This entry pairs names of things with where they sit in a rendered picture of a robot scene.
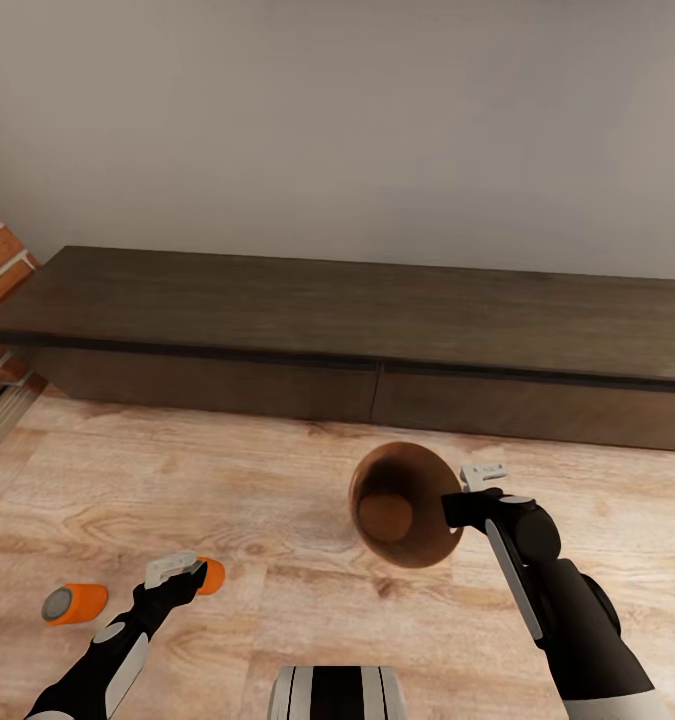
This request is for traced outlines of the trash can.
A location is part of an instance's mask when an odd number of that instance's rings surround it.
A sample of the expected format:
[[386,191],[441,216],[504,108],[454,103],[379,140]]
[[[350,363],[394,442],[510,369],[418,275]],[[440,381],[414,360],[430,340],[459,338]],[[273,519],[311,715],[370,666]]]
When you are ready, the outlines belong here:
[[435,451],[411,441],[374,447],[355,468],[348,506],[359,538],[391,566],[418,571],[444,562],[465,526],[446,523],[441,496],[464,493]]

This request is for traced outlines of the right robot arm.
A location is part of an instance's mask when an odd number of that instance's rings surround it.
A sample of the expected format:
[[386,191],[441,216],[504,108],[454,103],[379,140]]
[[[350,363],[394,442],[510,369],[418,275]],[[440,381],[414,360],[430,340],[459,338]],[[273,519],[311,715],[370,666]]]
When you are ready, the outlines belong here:
[[486,488],[484,481],[509,474],[503,461],[464,465],[464,493],[441,496],[445,519],[452,530],[472,525],[487,534],[569,720],[675,720],[621,640],[606,592],[571,559],[558,559],[550,514],[534,498]]

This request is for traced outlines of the can of soda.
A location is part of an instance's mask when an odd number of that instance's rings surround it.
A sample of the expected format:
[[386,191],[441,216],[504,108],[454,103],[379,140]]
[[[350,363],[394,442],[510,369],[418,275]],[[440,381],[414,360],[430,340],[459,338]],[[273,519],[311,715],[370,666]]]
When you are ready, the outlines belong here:
[[89,622],[101,614],[107,600],[103,585],[71,583],[56,589],[45,600],[41,615],[53,626]]
[[222,585],[225,579],[224,566],[215,559],[198,557],[197,561],[189,567],[179,570],[181,574],[190,572],[192,575],[207,561],[208,570],[202,588],[197,589],[196,595],[213,595]]

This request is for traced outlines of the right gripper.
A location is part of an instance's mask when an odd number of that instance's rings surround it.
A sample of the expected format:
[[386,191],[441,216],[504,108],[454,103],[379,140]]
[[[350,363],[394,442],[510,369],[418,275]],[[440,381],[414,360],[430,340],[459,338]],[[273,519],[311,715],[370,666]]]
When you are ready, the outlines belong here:
[[486,488],[485,491],[476,491],[475,493],[458,493],[447,496],[441,496],[443,510],[446,523],[452,530],[458,527],[472,525],[481,531],[481,528],[475,523],[475,508],[477,504],[487,498],[487,496],[498,496],[503,493],[499,487]]

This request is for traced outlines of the robot trunk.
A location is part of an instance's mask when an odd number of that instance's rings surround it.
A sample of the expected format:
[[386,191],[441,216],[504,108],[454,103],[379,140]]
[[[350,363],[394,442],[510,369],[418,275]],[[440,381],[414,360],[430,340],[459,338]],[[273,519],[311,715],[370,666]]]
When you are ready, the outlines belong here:
[[393,666],[282,666],[266,720],[407,720]]

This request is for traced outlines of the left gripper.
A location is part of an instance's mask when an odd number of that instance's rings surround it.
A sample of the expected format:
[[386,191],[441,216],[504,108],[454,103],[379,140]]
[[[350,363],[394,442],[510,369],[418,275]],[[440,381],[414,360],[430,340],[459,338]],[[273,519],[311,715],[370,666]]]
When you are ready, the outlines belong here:
[[197,589],[202,588],[208,570],[207,561],[192,575],[190,572],[169,574],[159,587],[146,589],[144,583],[133,590],[134,605],[148,601],[155,603],[161,612],[161,623],[176,606],[192,602]]

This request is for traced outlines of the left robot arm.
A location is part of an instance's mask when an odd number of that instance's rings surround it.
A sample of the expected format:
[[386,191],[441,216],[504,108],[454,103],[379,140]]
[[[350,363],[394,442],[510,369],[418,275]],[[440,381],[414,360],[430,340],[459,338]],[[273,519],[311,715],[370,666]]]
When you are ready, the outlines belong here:
[[202,588],[207,561],[192,575],[179,570],[197,561],[194,552],[150,561],[145,583],[133,590],[134,607],[118,615],[90,641],[90,650],[56,683],[42,691],[24,720],[110,720],[148,658],[148,643],[176,606]]

